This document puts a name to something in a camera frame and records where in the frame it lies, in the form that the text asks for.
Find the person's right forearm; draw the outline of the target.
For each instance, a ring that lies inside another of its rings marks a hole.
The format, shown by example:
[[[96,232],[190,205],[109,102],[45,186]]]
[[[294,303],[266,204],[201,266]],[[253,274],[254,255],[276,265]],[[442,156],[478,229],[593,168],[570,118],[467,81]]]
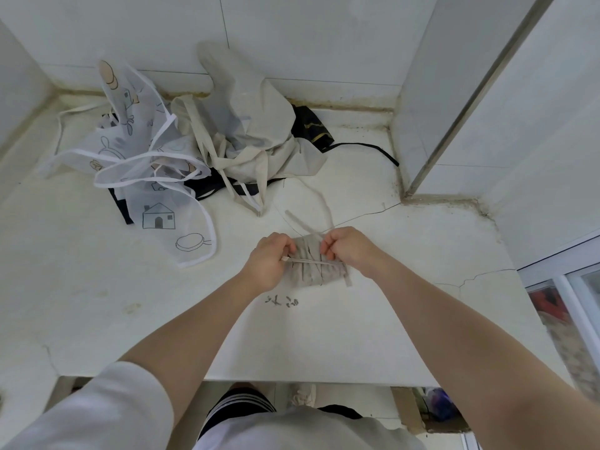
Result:
[[[600,450],[600,408],[498,325],[378,249],[355,268],[386,295],[483,450]]]

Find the white shirt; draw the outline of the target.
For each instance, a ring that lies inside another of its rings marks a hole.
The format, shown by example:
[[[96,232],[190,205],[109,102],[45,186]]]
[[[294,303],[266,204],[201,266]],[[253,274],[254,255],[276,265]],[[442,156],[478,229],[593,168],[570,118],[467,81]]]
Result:
[[[159,381],[144,368],[115,362],[43,413],[2,450],[166,450],[173,410]],[[398,428],[351,408],[296,406],[228,419],[192,450],[427,450]]]

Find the translucent white printed apron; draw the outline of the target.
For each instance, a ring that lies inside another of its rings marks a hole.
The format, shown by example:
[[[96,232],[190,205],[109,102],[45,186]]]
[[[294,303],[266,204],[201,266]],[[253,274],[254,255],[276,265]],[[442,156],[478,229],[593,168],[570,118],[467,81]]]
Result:
[[[150,79],[122,60],[97,61],[111,106],[83,140],[61,147],[59,120],[54,150],[40,165],[44,178],[59,166],[94,174],[94,186],[125,201],[135,227],[152,235],[180,267],[202,263],[217,250],[215,227],[192,184],[211,177],[193,135]]]

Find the white window frame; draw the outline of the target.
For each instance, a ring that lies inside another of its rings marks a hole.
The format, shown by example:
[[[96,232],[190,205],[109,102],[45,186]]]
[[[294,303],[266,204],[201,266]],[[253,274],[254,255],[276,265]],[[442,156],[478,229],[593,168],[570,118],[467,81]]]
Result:
[[[600,229],[518,273],[569,379],[600,407]]]

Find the person's right hand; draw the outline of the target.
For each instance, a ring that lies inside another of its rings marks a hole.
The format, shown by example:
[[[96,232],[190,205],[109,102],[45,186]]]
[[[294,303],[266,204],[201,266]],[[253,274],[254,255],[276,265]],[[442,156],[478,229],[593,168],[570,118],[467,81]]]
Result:
[[[374,268],[382,251],[354,227],[339,227],[341,237],[335,247],[340,261],[357,269],[364,277],[374,278]]]

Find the brown cardboard box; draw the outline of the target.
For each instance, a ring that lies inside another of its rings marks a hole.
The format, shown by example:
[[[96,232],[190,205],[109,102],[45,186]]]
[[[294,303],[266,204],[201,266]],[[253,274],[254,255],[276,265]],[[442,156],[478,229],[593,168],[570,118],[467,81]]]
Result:
[[[402,425],[415,436],[420,434],[460,434],[472,431],[460,413],[446,421],[437,421],[421,407],[426,403],[415,387],[392,386],[391,393]]]

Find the white shoe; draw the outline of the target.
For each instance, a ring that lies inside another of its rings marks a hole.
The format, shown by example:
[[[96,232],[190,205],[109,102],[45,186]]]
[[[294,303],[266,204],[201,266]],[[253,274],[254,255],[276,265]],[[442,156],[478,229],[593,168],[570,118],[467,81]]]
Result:
[[[289,385],[288,405],[315,408],[317,384],[293,383]]]

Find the grey apron bundle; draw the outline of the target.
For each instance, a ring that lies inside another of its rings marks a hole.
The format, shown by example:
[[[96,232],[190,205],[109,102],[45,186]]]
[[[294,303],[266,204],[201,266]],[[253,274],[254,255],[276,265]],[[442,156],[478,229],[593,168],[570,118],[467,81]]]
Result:
[[[324,196],[299,177],[286,178],[285,184],[301,189],[308,203],[294,203],[284,211],[286,222],[296,231],[296,253],[284,258],[290,264],[289,281],[293,288],[325,286],[334,281],[344,281],[352,286],[349,269],[341,261],[330,261],[320,253],[326,232],[334,228],[332,211]]]

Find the black shorts with white stripes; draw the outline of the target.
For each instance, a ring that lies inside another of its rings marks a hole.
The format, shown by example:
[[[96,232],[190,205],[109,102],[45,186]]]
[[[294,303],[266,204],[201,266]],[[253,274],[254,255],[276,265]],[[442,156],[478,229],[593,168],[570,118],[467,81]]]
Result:
[[[256,386],[243,383],[233,384],[208,412],[197,440],[208,431],[228,419],[243,418],[259,413],[276,413],[277,409]]]

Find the blue plastic bag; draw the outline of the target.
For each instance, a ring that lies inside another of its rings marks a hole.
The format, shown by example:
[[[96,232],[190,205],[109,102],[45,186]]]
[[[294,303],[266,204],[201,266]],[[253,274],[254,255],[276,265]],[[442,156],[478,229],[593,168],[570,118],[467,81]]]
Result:
[[[427,413],[432,420],[442,423],[458,415],[454,402],[441,387],[427,387],[424,393]]]

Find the person's left forearm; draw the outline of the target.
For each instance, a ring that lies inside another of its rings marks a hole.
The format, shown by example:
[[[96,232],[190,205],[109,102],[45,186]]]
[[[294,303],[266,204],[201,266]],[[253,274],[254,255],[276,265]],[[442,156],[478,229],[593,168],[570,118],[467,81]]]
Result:
[[[144,368],[159,381],[172,407],[173,426],[184,416],[241,314],[273,287],[272,282],[241,271],[119,359]]]

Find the beige cloth apron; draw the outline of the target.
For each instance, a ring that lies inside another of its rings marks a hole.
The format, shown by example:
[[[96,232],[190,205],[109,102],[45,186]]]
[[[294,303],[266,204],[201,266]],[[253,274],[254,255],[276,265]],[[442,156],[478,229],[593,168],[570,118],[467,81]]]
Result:
[[[292,134],[292,105],[241,55],[209,41],[197,45],[197,55],[213,88],[205,98],[176,97],[171,109],[234,201],[260,216],[269,180],[314,176],[326,156]]]

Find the black apron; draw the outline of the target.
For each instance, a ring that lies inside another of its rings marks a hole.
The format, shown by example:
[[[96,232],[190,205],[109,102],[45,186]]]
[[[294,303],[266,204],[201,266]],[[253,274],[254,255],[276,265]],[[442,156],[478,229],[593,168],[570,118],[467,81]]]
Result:
[[[331,133],[327,130],[322,121],[319,120],[319,118],[312,110],[310,110],[305,105],[296,106],[292,104],[292,107],[296,115],[296,120],[291,129],[291,133],[296,138],[303,138],[305,140],[308,140],[321,153],[327,153],[328,151],[331,151],[342,145],[360,145],[379,151],[386,158],[388,158],[394,164],[394,166],[400,167],[400,163],[379,146],[368,143],[334,143],[334,137],[331,135]],[[214,195],[221,189],[226,188],[226,183],[224,182],[223,178],[217,175],[217,171],[214,168],[211,168],[211,174],[208,175],[206,178],[191,179],[188,181],[184,181],[184,188],[188,189],[190,192],[192,191],[194,194],[194,198],[197,201],[202,201]],[[244,194],[244,190],[241,184],[238,184],[232,178],[228,178],[227,180],[229,180],[229,182],[232,184],[232,188],[238,196],[242,196]],[[151,190],[153,191],[172,190],[165,185],[159,184],[158,182],[142,183],[149,183]],[[251,196],[255,196],[258,194],[258,186],[256,184],[246,183],[246,187]],[[112,198],[114,199],[117,207],[119,208],[119,211],[121,212],[125,223],[128,225],[134,224],[134,221],[131,219],[130,212],[127,207],[127,201],[124,191],[125,187],[119,187],[117,189],[108,188],[108,190],[110,191]]]

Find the person's left hand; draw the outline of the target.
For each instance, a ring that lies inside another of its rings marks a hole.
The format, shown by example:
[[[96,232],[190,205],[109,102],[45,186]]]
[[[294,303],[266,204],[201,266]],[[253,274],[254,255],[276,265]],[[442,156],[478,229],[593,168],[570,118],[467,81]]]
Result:
[[[253,297],[271,291],[283,277],[286,262],[277,261],[277,233],[261,238],[239,273],[241,282]]]

